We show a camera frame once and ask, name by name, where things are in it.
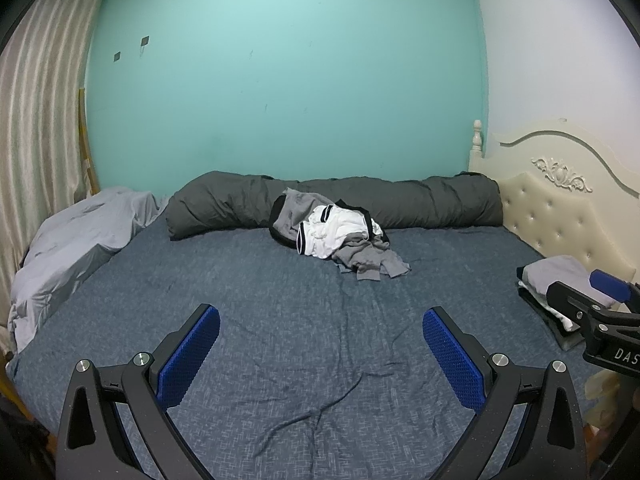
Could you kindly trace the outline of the white polo shirt black trim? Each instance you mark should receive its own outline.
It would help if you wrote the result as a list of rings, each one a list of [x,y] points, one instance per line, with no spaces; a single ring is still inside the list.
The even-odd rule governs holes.
[[[320,205],[299,223],[296,250],[299,255],[331,258],[346,240],[370,242],[383,237],[382,228],[367,212],[337,204]]]

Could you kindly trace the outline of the cream tufted headboard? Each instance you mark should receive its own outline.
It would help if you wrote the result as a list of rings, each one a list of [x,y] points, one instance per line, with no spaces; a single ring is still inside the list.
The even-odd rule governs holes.
[[[565,120],[510,133],[473,122],[469,170],[495,180],[503,225],[544,257],[639,279],[639,175]]]

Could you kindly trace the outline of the light grey blanket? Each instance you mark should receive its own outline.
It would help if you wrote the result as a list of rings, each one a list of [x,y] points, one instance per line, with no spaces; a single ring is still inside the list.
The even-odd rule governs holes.
[[[42,222],[11,286],[8,330],[22,352],[48,318],[166,208],[167,198],[115,186]]]

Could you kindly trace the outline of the blue patterned bed sheet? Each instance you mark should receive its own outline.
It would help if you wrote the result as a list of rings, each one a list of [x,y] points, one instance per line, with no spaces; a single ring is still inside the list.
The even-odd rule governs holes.
[[[515,272],[537,254],[509,231],[403,229],[390,244],[409,273],[360,281],[265,229],[172,240],[158,219],[50,316],[9,378],[55,430],[79,360],[125,363],[211,304],[219,337],[170,414],[214,477],[425,479],[472,416],[423,339],[427,309],[516,364],[565,362],[576,387],[594,373],[518,296]]]

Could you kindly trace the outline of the grey crumpled garment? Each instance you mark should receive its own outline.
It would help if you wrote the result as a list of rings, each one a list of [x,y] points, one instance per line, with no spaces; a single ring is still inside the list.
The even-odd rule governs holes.
[[[299,223],[306,219],[317,206],[329,204],[337,204],[370,214],[367,209],[346,204],[344,200],[332,202],[326,196],[318,193],[307,193],[287,188],[278,196],[271,208],[269,232],[272,238],[276,242],[296,250]],[[389,278],[399,278],[410,271],[408,263],[405,263],[401,256],[390,248],[390,240],[384,230],[382,238],[376,238],[370,242],[346,240],[331,258],[321,260],[333,261],[343,272],[354,272],[359,281],[378,281],[383,275]]]

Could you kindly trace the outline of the dark grey rolled duvet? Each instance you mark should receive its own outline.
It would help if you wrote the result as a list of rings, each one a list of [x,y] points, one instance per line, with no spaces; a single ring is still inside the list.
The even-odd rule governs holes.
[[[393,182],[370,177],[280,180],[211,171],[171,196],[165,214],[168,234],[182,240],[208,231],[265,228],[274,202],[288,188],[361,207],[386,230],[503,224],[498,183],[475,172]]]

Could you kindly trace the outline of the striped beige curtain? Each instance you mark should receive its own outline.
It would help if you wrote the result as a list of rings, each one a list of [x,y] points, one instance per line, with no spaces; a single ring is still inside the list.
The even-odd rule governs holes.
[[[86,197],[78,91],[102,0],[35,0],[1,55],[1,314],[40,224]]]

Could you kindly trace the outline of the wooden frame by wall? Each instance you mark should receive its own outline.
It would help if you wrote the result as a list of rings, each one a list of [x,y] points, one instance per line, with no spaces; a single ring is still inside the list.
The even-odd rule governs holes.
[[[82,170],[84,170],[89,193],[96,195],[101,189],[96,170],[94,169],[89,143],[85,88],[78,90],[78,131]]]

